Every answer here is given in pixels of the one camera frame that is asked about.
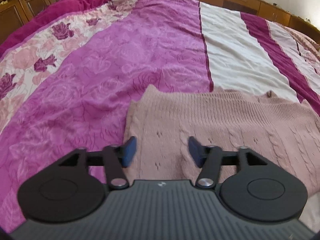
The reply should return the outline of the pink cable knit cardigan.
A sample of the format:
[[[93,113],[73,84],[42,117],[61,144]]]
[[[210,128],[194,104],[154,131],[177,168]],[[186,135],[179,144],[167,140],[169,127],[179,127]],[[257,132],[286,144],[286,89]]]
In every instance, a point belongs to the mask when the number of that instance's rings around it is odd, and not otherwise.
[[[319,116],[307,101],[272,91],[163,93],[150,85],[130,103],[125,138],[132,136],[137,151],[125,169],[129,181],[195,180],[200,171],[188,151],[188,139],[195,137],[226,151],[247,146],[300,179],[309,195],[319,191]]]

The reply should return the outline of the purple floral striped bedspread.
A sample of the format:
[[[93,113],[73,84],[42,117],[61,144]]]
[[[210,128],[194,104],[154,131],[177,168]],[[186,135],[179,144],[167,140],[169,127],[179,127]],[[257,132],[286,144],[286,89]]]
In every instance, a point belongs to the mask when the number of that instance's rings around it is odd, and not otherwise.
[[[75,148],[120,145],[146,89],[269,91],[319,116],[319,60],[285,29],[196,0],[110,0],[1,55],[1,227],[24,222],[19,186]]]

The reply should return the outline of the pink crochet pillow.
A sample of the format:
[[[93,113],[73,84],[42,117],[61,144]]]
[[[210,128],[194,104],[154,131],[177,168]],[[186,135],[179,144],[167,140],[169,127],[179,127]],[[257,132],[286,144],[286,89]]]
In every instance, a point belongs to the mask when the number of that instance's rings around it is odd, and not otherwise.
[[[286,27],[280,23],[277,23],[277,25],[289,32],[289,34],[293,37],[295,41],[300,43],[304,49],[310,51],[310,53],[312,53],[314,57],[317,60],[319,60],[319,44],[317,44],[312,38],[295,29]]]

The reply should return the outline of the magenta velvet pillow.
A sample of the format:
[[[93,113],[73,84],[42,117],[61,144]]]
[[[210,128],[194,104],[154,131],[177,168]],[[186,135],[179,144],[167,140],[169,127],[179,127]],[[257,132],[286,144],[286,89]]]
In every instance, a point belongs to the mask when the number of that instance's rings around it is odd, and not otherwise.
[[[27,37],[36,33],[40,28],[72,12],[84,12],[95,9],[110,0],[59,0],[40,12],[31,21],[18,28],[1,44],[1,55],[8,49],[23,42]]]

